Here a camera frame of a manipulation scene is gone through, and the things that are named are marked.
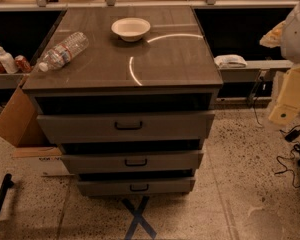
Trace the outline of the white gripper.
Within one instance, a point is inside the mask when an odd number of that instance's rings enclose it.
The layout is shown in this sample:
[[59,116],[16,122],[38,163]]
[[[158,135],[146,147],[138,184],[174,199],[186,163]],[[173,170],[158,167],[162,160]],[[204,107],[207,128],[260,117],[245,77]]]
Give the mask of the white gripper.
[[[278,23],[262,36],[259,44],[268,48],[279,47],[284,25],[284,21]],[[300,65],[292,67],[284,74],[277,104],[268,116],[272,123],[287,125],[298,115],[300,111]]]

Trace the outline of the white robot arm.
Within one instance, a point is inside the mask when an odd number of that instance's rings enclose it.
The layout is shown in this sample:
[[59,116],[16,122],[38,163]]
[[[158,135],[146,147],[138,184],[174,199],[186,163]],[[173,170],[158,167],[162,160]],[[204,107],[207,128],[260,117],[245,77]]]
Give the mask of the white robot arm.
[[281,56],[294,63],[283,75],[279,93],[272,96],[268,115],[272,123],[289,124],[300,112],[300,1],[259,43],[269,48],[279,47]]

